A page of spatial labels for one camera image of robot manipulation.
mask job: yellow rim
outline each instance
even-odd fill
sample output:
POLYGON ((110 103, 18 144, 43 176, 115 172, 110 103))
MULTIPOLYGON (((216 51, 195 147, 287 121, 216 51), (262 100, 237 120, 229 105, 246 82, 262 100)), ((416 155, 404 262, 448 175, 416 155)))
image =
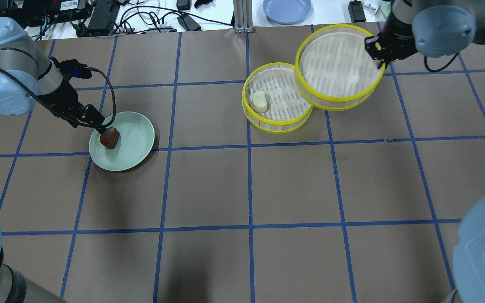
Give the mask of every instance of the yellow rim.
POLYGON ((356 27, 355 25, 350 25, 350 24, 335 24, 335 25, 329 25, 328 27, 324 27, 322 29, 319 29, 316 32, 312 33, 310 36, 308 36, 308 38, 306 38, 304 40, 304 42, 301 44, 301 46, 298 48, 297 56, 295 57, 295 74, 296 74, 298 81, 302 84, 304 89, 307 90, 308 92, 310 92, 312 95, 317 96, 318 98, 321 98, 321 99, 323 99, 325 101, 329 101, 329 102, 351 101, 351 100, 354 100, 356 98, 360 98, 360 97, 364 96, 365 94, 374 90, 376 88, 377 84, 379 84, 379 81, 381 81, 381 78, 383 77, 383 74, 385 73, 385 69, 381 69, 381 74, 379 75, 377 80, 369 88, 367 88, 366 90, 364 90, 363 92, 361 92, 359 94, 356 94, 356 95, 353 95, 353 96, 347 96, 347 97, 334 97, 334 96, 327 96, 325 94, 322 94, 322 93, 318 92, 317 90, 314 90, 308 83, 306 83, 306 81, 304 80, 304 77, 302 77, 302 72, 301 72, 301 68, 300 68, 300 59, 301 59, 302 52, 304 52, 304 50, 306 50, 306 47, 308 46, 308 44, 310 44, 310 41, 316 35, 318 35, 322 31, 326 31, 327 29, 331 29, 333 27, 351 27, 353 29, 360 30, 361 32, 365 33, 368 36, 372 36, 372 34, 369 31, 362 29, 360 27, 356 27))
POLYGON ((304 117, 306 117, 307 115, 309 115, 312 112, 312 104, 311 103, 310 103, 310 107, 308 107, 308 109, 300 117, 296 117, 295 119, 290 119, 290 120, 287 120, 287 121, 274 121, 274 120, 264 118, 264 117, 258 115, 257 113, 255 113, 254 110, 252 109, 252 107, 250 107, 250 104, 248 104, 248 101, 246 100, 246 88, 248 87, 248 84, 250 83, 250 80, 252 79, 252 77, 254 77, 262 69, 265 69, 266 67, 270 67, 271 65, 287 65, 287 66, 290 66, 290 67, 295 67, 295 65, 293 65, 293 64, 284 63, 284 62, 269 63, 269 64, 265 64, 263 66, 258 67, 255 71, 253 71, 250 74, 250 76, 244 82, 244 88, 242 88, 243 105, 246 107, 246 109, 252 115, 252 117, 255 117, 256 119, 258 119, 262 122, 269 123, 269 124, 275 125, 275 126, 285 126, 285 125, 297 123, 297 122, 301 121, 302 119, 304 119, 304 117))
POLYGON ((266 129, 266 128, 263 128, 263 127, 257 125, 254 121, 252 121, 252 119, 250 119, 250 117, 248 117, 248 115, 246 114, 245 111, 243 111, 243 112, 244 112, 244 115, 246 116, 246 119, 248 119, 248 122, 250 122, 250 124, 254 125, 254 127, 256 127, 257 129, 262 130, 262 131, 264 131, 266 133, 270 133, 270 134, 287 134, 287 133, 294 132, 297 129, 301 128, 308 121, 308 119, 306 119, 306 121, 304 121, 304 123, 302 123, 301 125, 299 125, 298 127, 293 128, 293 129, 284 130, 284 131, 281 131, 281 132, 275 132, 273 130, 266 129))

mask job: grid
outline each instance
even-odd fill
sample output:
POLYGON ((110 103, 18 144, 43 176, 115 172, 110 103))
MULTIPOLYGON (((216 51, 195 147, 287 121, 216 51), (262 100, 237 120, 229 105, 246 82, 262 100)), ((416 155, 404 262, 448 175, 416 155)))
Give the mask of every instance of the grid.
MULTIPOLYGON (((75 246, 75 238, 78 234, 127 234, 127 233, 144 233, 144 232, 157 232, 159 234, 158 238, 158 250, 157 250, 157 259, 156 259, 156 272, 155 272, 155 280, 154 284, 152 284, 153 289, 153 301, 158 301, 158 286, 160 283, 160 271, 161 271, 161 264, 162 264, 162 245, 163 245, 163 236, 165 232, 182 232, 182 231, 210 231, 210 230, 248 230, 248 241, 249 241, 249 264, 250 267, 250 301, 256 301, 256 288, 255 288, 255 281, 254 281, 254 230, 257 229, 285 229, 285 228, 322 228, 322 227, 338 227, 342 228, 343 234, 343 242, 345 246, 345 254, 346 254, 346 264, 348 267, 349 273, 349 282, 351 287, 352 293, 352 300, 357 302, 357 291, 356 291, 356 277, 354 276, 354 270, 352 268, 352 258, 350 253, 350 245, 349 245, 349 238, 348 238, 348 230, 349 226, 398 226, 398 225, 416 225, 416 224, 428 224, 433 225, 435 227, 435 232, 437 235, 437 239, 439 240, 439 246, 441 249, 441 254, 443 258, 443 262, 446 266, 446 272, 448 275, 448 280, 450 282, 450 288, 455 288, 454 281, 452 277, 452 272, 450 270, 450 256, 447 255, 445 251, 445 246, 443 243, 443 239, 441 236, 440 231, 440 224, 448 224, 448 223, 458 223, 460 222, 460 218, 450 218, 450 219, 437 219, 437 215, 435 214, 435 209, 433 206, 433 201, 431 197, 431 193, 429 191, 429 186, 427 184, 426 175, 424 171, 424 167, 421 161, 421 157, 418 151, 418 142, 423 141, 446 141, 446 140, 475 140, 475 139, 485 139, 485 136, 456 136, 456 137, 427 137, 427 138, 417 138, 413 134, 413 129, 410 125, 410 118, 408 115, 408 111, 406 109, 406 105, 404 104, 404 100, 402 97, 402 91, 400 90, 400 86, 398 84, 398 77, 403 76, 412 76, 412 75, 426 75, 431 74, 429 72, 406 72, 406 73, 396 73, 394 70, 394 66, 390 65, 390 73, 385 73, 385 77, 392 77, 394 81, 394 85, 397 90, 397 94, 399 96, 400 104, 402 107, 403 114, 405 116, 405 121, 408 127, 409 138, 395 138, 393 140, 385 140, 385 139, 374 139, 374 140, 343 140, 337 141, 333 138, 333 132, 331 130, 331 122, 329 113, 325 112, 325 120, 326 120, 326 127, 327 133, 329 136, 328 141, 314 141, 314 142, 288 142, 288 143, 277 143, 277 144, 253 144, 251 140, 251 125, 247 121, 247 144, 235 144, 235 145, 220 145, 220 146, 185 146, 185 147, 174 147, 173 146, 173 127, 175 124, 175 109, 176 109, 176 97, 177 97, 177 88, 179 86, 189 86, 189 85, 212 85, 212 84, 242 84, 245 82, 245 79, 240 80, 231 80, 231 81, 210 81, 210 82, 179 82, 179 59, 181 57, 181 41, 183 40, 183 35, 179 33, 179 40, 177 44, 177 60, 176 60, 176 67, 175 67, 175 78, 173 83, 169 84, 152 84, 152 85, 125 85, 125 86, 114 86, 115 90, 123 89, 123 88, 149 88, 149 87, 170 87, 173 88, 173 101, 172 101, 172 111, 171 111, 171 121, 170 121, 170 132, 169 132, 169 143, 167 148, 156 148, 153 152, 156 153, 167 153, 167 164, 165 170, 165 182, 164 182, 164 192, 163 192, 163 200, 162 200, 162 214, 160 217, 160 227, 159 228, 138 228, 138 229, 104 229, 104 230, 81 230, 78 228, 81 209, 83 205, 83 198, 85 196, 85 192, 87 189, 87 182, 89 177, 89 172, 91 170, 92 160, 89 157, 87 168, 85 174, 83 176, 83 186, 81 190, 81 196, 79 200, 79 205, 77 209, 77 214, 75 217, 75 225, 73 230, 55 230, 55 231, 6 231, 3 232, 4 236, 23 236, 23 235, 52 235, 52 234, 68 234, 72 236, 71 246, 69 248, 68 259, 66 263, 66 270, 63 278, 63 283, 61 286, 60 297, 63 297, 65 294, 65 288, 67 279, 69 276, 69 269, 72 262, 73 257, 73 249, 75 246), (418 164, 418 168, 420 171, 420 177, 422 179, 424 190, 427 198, 428 207, 431 211, 431 219, 424 219, 424 220, 410 220, 410 221, 372 221, 372 222, 350 222, 345 219, 344 209, 343 209, 343 202, 342 202, 342 192, 341 192, 341 180, 342 176, 338 172, 338 165, 336 159, 336 152, 335 147, 343 144, 376 144, 376 143, 395 143, 395 142, 411 142, 412 147, 416 156, 416 162, 418 164), (252 201, 252 150, 256 148, 267 148, 270 146, 330 146, 331 152, 331 160, 335 175, 335 184, 337 188, 337 198, 339 204, 339 213, 341 220, 340 222, 322 222, 322 223, 293 223, 293 224, 254 224, 253 223, 253 201, 252 201), (173 151, 180 151, 180 150, 212 150, 212 149, 246 149, 248 151, 248 224, 245 225, 233 225, 233 226, 191 226, 191 227, 166 227, 165 226, 165 213, 167 207, 167 198, 168 198, 168 188, 169 188, 169 180, 170 180, 170 163, 171 163, 171 153, 173 151)), ((250 39, 248 33, 246 34, 246 75, 250 75, 250 39)), ((50 55, 54 50, 54 46, 56 45, 56 41, 52 42, 50 55)), ((110 77, 110 73, 112 70, 112 64, 114 61, 115 51, 117 46, 117 37, 114 39, 112 54, 109 61, 109 67, 107 76, 110 77)), ((480 107, 480 111, 483 114, 485 119, 485 109, 483 104, 479 98, 477 93, 477 89, 473 84, 473 81, 470 77, 473 73, 485 73, 485 69, 474 69, 469 70, 464 63, 462 56, 458 56, 458 59, 461 62, 463 70, 461 71, 443 71, 441 74, 465 74, 468 82, 470 84, 470 88, 477 100, 477 104, 480 107)), ((107 84, 104 87, 94 87, 94 88, 77 88, 77 90, 102 90, 102 102, 100 105, 100 110, 102 111, 102 107, 104 105, 104 98, 106 96, 108 86, 107 84)), ((0 211, 5 202, 6 190, 8 188, 8 184, 11 180, 15 164, 18 158, 21 157, 74 157, 74 156, 84 156, 88 155, 87 152, 75 152, 75 153, 21 153, 21 146, 27 132, 27 127, 29 125, 29 121, 31 120, 31 113, 27 117, 25 122, 23 131, 21 133, 21 138, 19 140, 19 145, 16 148, 16 152, 14 154, 0 154, 0 158, 12 158, 12 166, 10 171, 8 172, 8 177, 6 179, 6 183, 4 186, 4 190, 2 192, 0 198, 0 211)))

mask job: power adapter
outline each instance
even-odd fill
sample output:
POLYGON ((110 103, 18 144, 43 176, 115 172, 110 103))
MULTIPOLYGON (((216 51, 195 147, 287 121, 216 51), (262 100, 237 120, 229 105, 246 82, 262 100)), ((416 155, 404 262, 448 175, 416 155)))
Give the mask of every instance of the power adapter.
POLYGON ((190 0, 177 0, 177 9, 180 11, 190 10, 190 0))
POLYGON ((351 17, 351 22, 365 22, 366 15, 364 15, 364 8, 362 8, 362 3, 360 1, 351 1, 347 6, 349 10, 349 17, 351 17))
POLYGON ((202 27, 186 13, 177 17, 177 21, 186 31, 200 31, 202 27))

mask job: blue plate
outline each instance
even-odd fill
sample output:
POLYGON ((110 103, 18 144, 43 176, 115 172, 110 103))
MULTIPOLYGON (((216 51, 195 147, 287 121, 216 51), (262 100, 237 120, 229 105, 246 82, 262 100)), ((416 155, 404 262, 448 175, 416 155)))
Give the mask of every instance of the blue plate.
POLYGON ((303 21, 312 9, 310 0, 264 0, 263 11, 268 19, 279 24, 303 21))

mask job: cable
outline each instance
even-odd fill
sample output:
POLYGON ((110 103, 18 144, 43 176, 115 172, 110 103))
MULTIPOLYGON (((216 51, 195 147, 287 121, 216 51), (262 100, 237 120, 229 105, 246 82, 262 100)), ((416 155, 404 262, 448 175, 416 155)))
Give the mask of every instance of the cable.
POLYGON ((44 7, 44 4, 42 4, 41 0, 37 0, 37 1, 39 2, 40 7, 42 8, 42 11, 44 12, 44 24, 40 26, 39 33, 36 36, 29 36, 29 38, 35 38, 35 41, 41 40, 42 37, 44 36, 44 33, 46 33, 47 28, 43 29, 43 27, 48 26, 48 19, 49 19, 48 13, 46 12, 46 8, 44 7))
POLYGON ((454 60, 456 59, 456 57, 458 57, 460 53, 457 53, 454 55, 454 57, 452 57, 452 59, 450 59, 450 61, 443 67, 441 67, 440 69, 430 69, 430 67, 428 66, 428 57, 424 56, 424 66, 426 67, 426 69, 430 72, 430 73, 438 73, 438 72, 442 72, 444 71, 447 67, 450 66, 450 64, 452 64, 452 62, 454 62, 454 60))
POLYGON ((164 14, 164 15, 162 16, 162 18, 160 18, 160 24, 164 24, 164 18, 165 18, 166 16, 168 16, 168 15, 171 15, 171 14, 177 15, 177 16, 179 16, 179 17, 182 15, 182 13, 180 13, 180 12, 177 12, 177 11, 170 11, 170 12, 168 12, 168 13, 164 14))
POLYGON ((233 25, 229 24, 229 23, 224 23, 224 22, 221 22, 221 21, 215 21, 215 20, 211 20, 211 19, 206 19, 206 18, 203 18, 203 17, 200 17, 198 15, 194 15, 192 13, 188 13, 188 12, 183 12, 183 11, 179 11, 179 10, 173 10, 171 8, 161 8, 160 6, 153 6, 153 5, 141 5, 141 6, 133 6, 131 8, 128 8, 127 10, 125 10, 125 12, 123 12, 123 16, 129 12, 130 10, 132 9, 135 9, 135 8, 158 8, 160 10, 167 10, 167 11, 172 11, 172 12, 179 12, 179 13, 186 13, 187 15, 190 15, 190 16, 193 16, 193 17, 196 17, 198 19, 201 19, 201 20, 204 20, 204 21, 209 21, 209 22, 213 22, 213 23, 218 23, 218 24, 221 24, 221 25, 227 25, 228 27, 233 27, 233 25))
POLYGON ((115 111, 116 111, 115 110, 115 93, 113 91, 112 84, 108 80, 108 77, 101 70, 94 69, 93 67, 86 67, 86 68, 89 69, 89 71, 100 73, 100 75, 102 75, 102 77, 104 77, 104 79, 106 80, 106 83, 108 84, 108 86, 110 88, 110 92, 112 93, 113 114, 112 114, 112 118, 110 119, 110 121, 108 123, 104 124, 104 125, 91 125, 91 124, 87 124, 87 123, 82 123, 82 122, 79 122, 75 118, 66 116, 66 115, 64 115, 60 112, 56 112, 49 105, 44 103, 39 98, 39 96, 35 95, 29 88, 27 88, 27 86, 25 86, 25 84, 21 83, 18 79, 16 79, 13 75, 8 73, 4 69, 0 69, 0 73, 2 73, 3 75, 7 76, 9 79, 14 81, 17 85, 19 85, 20 88, 23 88, 23 90, 25 90, 25 92, 27 94, 29 94, 29 96, 32 96, 35 99, 35 101, 39 102, 40 105, 44 106, 48 111, 50 111, 50 113, 52 113, 52 115, 59 117, 61 119, 64 119, 65 121, 67 121, 69 123, 76 124, 76 125, 83 126, 83 127, 89 127, 89 128, 95 128, 95 129, 106 128, 106 127, 110 126, 113 123, 113 121, 115 120, 115 111))
POLYGON ((152 20, 152 23, 145 23, 146 25, 154 25, 155 29, 158 30, 158 32, 161 32, 160 31, 160 28, 158 27, 158 23, 160 23, 160 21, 156 21, 155 20, 155 17, 156 19, 158 19, 158 15, 156 15, 154 12, 144 12, 144 11, 138 11, 138 12, 135 12, 133 13, 132 15, 129 15, 126 19, 123 20, 123 16, 121 17, 121 21, 120 21, 120 24, 119 26, 117 26, 115 28, 115 31, 117 31, 117 29, 119 29, 121 26, 123 26, 123 28, 125 29, 125 31, 127 31, 127 27, 126 25, 128 24, 129 27, 131 27, 130 23, 128 22, 129 19, 131 19, 133 16, 136 16, 136 15, 148 15, 150 16, 151 20, 152 20))

